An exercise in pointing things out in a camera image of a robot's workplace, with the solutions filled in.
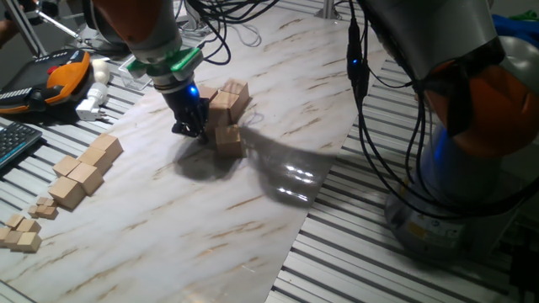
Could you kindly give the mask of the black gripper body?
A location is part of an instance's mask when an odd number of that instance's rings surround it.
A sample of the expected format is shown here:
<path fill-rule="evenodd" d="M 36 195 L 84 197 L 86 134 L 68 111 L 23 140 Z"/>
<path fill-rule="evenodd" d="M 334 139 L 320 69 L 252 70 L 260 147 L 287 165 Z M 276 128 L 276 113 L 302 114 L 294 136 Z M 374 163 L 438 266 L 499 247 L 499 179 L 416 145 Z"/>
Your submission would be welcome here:
<path fill-rule="evenodd" d="M 210 100 L 201 95 L 194 82 L 174 92 L 165 93 L 163 97 L 177 121 L 190 124 L 189 120 L 195 117 L 201 124 L 207 123 Z"/>

